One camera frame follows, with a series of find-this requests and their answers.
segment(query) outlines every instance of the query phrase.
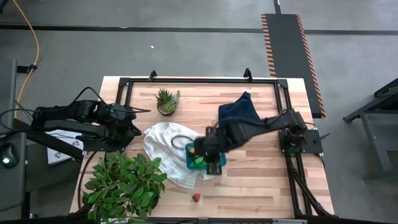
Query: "green leafy plant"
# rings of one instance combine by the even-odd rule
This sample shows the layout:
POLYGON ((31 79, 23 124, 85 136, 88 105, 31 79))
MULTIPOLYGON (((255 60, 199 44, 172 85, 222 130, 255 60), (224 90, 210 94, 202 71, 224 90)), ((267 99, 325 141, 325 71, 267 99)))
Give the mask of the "green leafy plant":
POLYGON ((130 158, 126 153, 106 154, 106 162, 100 158, 94 168, 95 178, 85 184, 91 193, 83 192, 83 204, 91 207, 88 218, 99 223, 115 220, 128 223, 144 222, 164 192, 162 174, 159 165, 161 159, 147 161, 142 154, 130 158))
POLYGON ((159 89, 158 95, 155 97, 158 108, 169 114, 177 109, 177 105, 180 101, 180 90, 177 91, 176 96, 173 96, 168 90, 164 88, 159 89))

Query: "strawberry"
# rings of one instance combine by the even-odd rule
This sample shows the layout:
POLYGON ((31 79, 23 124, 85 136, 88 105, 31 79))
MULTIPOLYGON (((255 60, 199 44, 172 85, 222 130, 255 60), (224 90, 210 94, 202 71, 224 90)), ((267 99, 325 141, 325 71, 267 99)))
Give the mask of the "strawberry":
POLYGON ((194 195, 192 196, 192 200, 193 200, 195 203, 199 202, 199 200, 200 200, 200 194, 194 194, 194 195))

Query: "wooden table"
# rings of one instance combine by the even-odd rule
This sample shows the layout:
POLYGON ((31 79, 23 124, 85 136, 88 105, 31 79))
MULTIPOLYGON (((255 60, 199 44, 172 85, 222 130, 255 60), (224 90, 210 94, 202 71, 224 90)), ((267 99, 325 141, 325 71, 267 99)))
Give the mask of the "wooden table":
MULTIPOLYGON (((107 103, 116 99, 120 77, 104 77, 100 95, 107 103)), ((299 111, 306 122, 312 123, 310 107, 301 78, 287 79, 292 106, 299 111)), ((152 110, 137 114, 133 121, 141 131, 162 121, 182 124, 198 133, 216 123, 218 107, 236 101, 244 91, 251 93, 254 107, 260 118, 277 115, 274 87, 269 84, 237 83, 135 83, 131 106, 152 110), (171 117, 159 114, 155 94, 159 87, 172 93, 181 91, 180 104, 171 117)), ((127 147, 129 156, 145 154, 142 148, 143 136, 134 138, 127 147)), ((99 152, 90 161, 83 178, 83 185, 92 174, 92 167, 99 152)), ((195 188, 184 189, 169 180, 165 181, 166 191, 153 210, 153 217, 212 217, 212 218, 293 218, 292 199, 285 157, 280 153, 277 132, 256 136, 245 146, 226 155, 227 165, 223 175, 214 179, 197 180, 195 188), (201 200, 194 203, 193 194, 201 194, 201 200)), ((328 184, 322 162, 314 155, 304 154, 307 184, 325 209, 333 213, 328 184)), ((304 212, 303 197, 298 190, 300 208, 304 212)), ((71 212, 78 210, 77 187, 71 212)))

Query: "navy fabric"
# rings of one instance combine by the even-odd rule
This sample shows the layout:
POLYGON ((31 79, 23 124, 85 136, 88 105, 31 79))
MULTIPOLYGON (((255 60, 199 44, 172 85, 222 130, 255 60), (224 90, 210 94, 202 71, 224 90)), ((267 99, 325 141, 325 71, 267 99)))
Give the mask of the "navy fabric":
POLYGON ((233 120, 250 120, 261 122, 251 101, 250 93, 244 92, 235 103, 228 103, 218 107, 218 126, 223 127, 233 120))

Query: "white cloth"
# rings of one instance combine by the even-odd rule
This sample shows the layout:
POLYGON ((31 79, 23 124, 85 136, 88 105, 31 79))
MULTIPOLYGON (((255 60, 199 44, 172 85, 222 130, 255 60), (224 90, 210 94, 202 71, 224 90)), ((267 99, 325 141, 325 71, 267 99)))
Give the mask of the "white cloth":
POLYGON ((196 178, 201 180, 208 180, 213 178, 212 175, 206 175, 206 170, 190 170, 187 168, 187 158, 185 157, 185 145, 191 141, 185 138, 174 139, 172 146, 171 140, 174 136, 184 135, 195 139, 199 136, 195 131, 182 126, 180 124, 171 122, 161 122, 153 125, 144 131, 146 135, 142 144, 144 150, 150 157, 155 159, 160 157, 162 162, 159 169, 167 174, 175 184, 193 189, 196 178))

